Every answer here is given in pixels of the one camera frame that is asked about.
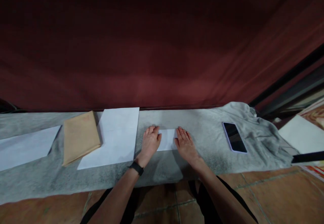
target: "leg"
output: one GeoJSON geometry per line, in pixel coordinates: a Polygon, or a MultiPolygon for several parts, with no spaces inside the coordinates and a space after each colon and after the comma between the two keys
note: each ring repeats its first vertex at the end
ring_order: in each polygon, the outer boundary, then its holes
{"type": "MultiPolygon", "coordinates": [[[[252,218],[258,223],[256,217],[253,215],[243,198],[233,190],[224,180],[220,177],[218,179],[224,184],[224,186],[234,195],[234,197],[240,202],[240,204],[246,209],[246,211],[252,216],[252,218]]],[[[217,210],[213,204],[212,199],[210,198],[205,186],[201,183],[199,187],[199,192],[196,191],[195,181],[189,182],[189,187],[193,195],[195,196],[198,205],[200,206],[200,210],[205,218],[205,223],[222,223],[217,210]]]]}
{"type": "MultiPolygon", "coordinates": [[[[101,196],[101,198],[93,206],[90,207],[90,209],[86,212],[86,214],[82,218],[80,224],[86,224],[89,222],[91,217],[98,210],[98,208],[100,207],[102,202],[104,202],[104,200],[106,199],[106,197],[108,196],[108,194],[110,193],[111,190],[112,190],[112,188],[107,189],[104,192],[104,194],[101,196]]],[[[132,194],[131,194],[129,201],[127,203],[124,215],[121,219],[121,222],[120,222],[121,224],[131,224],[132,223],[132,221],[134,219],[135,211],[137,208],[139,193],[140,193],[140,188],[133,189],[132,194]]]]}

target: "black phone screen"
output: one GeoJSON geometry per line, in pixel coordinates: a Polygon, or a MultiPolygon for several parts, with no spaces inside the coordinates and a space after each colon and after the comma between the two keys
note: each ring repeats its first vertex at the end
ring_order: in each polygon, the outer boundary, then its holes
{"type": "Polygon", "coordinates": [[[231,144],[232,150],[247,153],[247,150],[236,128],[236,125],[231,123],[223,123],[223,124],[229,139],[229,143],[231,144]]]}

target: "dark red curtain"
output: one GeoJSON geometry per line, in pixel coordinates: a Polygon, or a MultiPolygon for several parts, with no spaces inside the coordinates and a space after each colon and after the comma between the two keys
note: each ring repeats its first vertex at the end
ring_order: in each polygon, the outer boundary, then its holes
{"type": "Polygon", "coordinates": [[[1,0],[27,110],[249,103],[324,42],[324,0],[1,0]]]}

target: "tiled floor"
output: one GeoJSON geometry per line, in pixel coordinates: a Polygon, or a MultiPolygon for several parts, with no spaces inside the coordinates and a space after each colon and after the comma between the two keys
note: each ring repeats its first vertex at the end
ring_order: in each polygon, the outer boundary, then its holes
{"type": "MultiPolygon", "coordinates": [[[[259,223],[324,223],[324,183],[299,167],[221,175],[259,223]]],[[[104,190],[0,206],[0,223],[80,223],[104,190]]],[[[204,223],[187,182],[142,189],[134,224],[204,223]]]]}

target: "smartwatch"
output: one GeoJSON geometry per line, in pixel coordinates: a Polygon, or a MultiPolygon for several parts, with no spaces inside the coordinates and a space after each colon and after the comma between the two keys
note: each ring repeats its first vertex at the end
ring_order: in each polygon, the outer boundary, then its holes
{"type": "Polygon", "coordinates": [[[144,172],[144,168],[142,168],[140,165],[138,165],[136,162],[133,161],[133,163],[129,166],[129,168],[133,168],[138,172],[138,175],[142,176],[144,172]]]}

